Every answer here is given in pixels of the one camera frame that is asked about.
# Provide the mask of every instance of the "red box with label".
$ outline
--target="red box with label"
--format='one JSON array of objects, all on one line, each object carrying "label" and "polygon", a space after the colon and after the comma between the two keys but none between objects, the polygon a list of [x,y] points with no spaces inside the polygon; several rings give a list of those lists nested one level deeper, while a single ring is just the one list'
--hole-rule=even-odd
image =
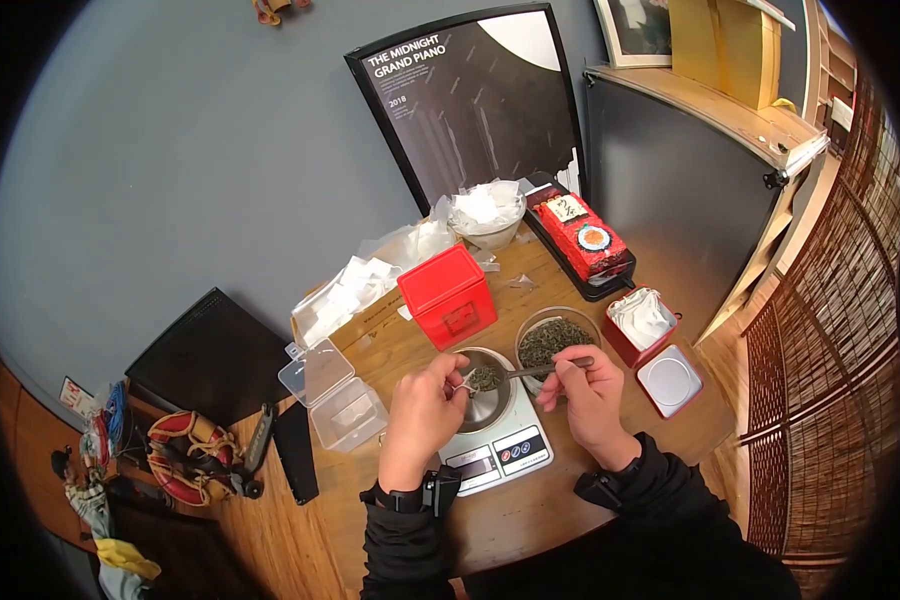
[{"label": "red box with label", "polygon": [[582,280],[611,269],[627,249],[616,231],[577,194],[554,196],[533,209]]},{"label": "red box with label", "polygon": [[463,244],[408,270],[396,284],[409,314],[441,352],[497,321],[487,278]]}]

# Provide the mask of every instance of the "black jacket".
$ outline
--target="black jacket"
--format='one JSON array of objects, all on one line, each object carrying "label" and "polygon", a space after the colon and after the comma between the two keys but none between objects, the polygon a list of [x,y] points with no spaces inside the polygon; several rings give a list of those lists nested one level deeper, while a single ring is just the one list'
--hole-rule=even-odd
[{"label": "black jacket", "polygon": [[[743,540],[698,468],[660,452],[646,434],[636,438],[639,472],[621,489],[617,518],[549,552],[463,578],[471,600],[801,597],[786,566]],[[429,512],[366,505],[360,597],[453,598],[442,525]]]}]

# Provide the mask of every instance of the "black tray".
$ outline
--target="black tray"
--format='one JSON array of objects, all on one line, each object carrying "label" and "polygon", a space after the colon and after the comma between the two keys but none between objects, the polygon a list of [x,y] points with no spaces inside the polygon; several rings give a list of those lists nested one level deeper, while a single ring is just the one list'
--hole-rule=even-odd
[{"label": "black tray", "polygon": [[[563,194],[570,193],[570,190],[560,185],[551,174],[543,173],[542,171],[529,174],[525,179],[534,188],[550,185]],[[636,256],[634,256],[634,253],[631,252],[629,248],[624,250],[620,257],[621,262],[626,264],[623,270],[601,285],[590,285],[585,279],[580,279],[576,270],[573,269],[573,265],[571,265],[570,261],[567,259],[566,254],[561,251],[557,246],[557,242],[554,241],[554,238],[552,238],[550,233],[543,227],[543,222],[540,221],[540,216],[537,214],[537,211],[533,210],[529,204],[527,205],[527,213],[524,215],[523,220],[527,223],[529,228],[533,230],[533,233],[536,234],[536,237],[539,238],[540,242],[542,242],[547,250],[550,251],[550,254],[556,260],[560,269],[563,270],[564,275],[574,284],[576,291],[579,292],[579,294],[583,296],[583,299],[588,301],[588,303],[596,303],[610,294],[624,288],[634,289],[636,287],[634,284]]]}]

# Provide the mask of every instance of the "wrist strap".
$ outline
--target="wrist strap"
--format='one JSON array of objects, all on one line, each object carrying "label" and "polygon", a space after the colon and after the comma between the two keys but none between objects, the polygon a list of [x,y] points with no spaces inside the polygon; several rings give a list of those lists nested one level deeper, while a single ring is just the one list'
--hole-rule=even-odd
[{"label": "wrist strap", "polygon": [[623,501],[620,499],[620,491],[629,486],[636,475],[640,473],[640,465],[645,452],[634,458],[621,471],[609,471],[598,468],[596,472],[584,473],[576,479],[573,493],[591,504],[596,504],[605,509],[620,514],[623,509]]},{"label": "wrist strap", "polygon": [[441,464],[439,470],[428,470],[423,476],[423,483],[413,491],[384,493],[377,480],[370,489],[360,492],[360,501],[374,505],[380,502],[384,509],[396,513],[430,511],[434,517],[443,517],[457,497],[461,481],[461,473],[456,468]]},{"label": "wrist strap", "polygon": [[423,508],[423,484],[412,491],[392,490],[386,493],[380,486],[380,481],[373,482],[373,486],[360,493],[360,500],[365,504],[379,502],[384,509],[395,513],[419,513]]}]

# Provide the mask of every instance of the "loose tea leaves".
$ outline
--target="loose tea leaves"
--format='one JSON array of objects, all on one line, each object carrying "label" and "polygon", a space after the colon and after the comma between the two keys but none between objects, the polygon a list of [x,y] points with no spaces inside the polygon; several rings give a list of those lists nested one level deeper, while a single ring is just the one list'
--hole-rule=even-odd
[{"label": "loose tea leaves", "polygon": [[[570,346],[593,344],[593,338],[575,322],[565,318],[553,318],[541,322],[529,330],[520,341],[517,352],[525,369],[541,367],[553,362],[554,354]],[[534,375],[544,381],[547,375]]]},{"label": "loose tea leaves", "polygon": [[466,384],[477,392],[490,392],[497,389],[500,380],[493,366],[478,366],[470,371]]}]

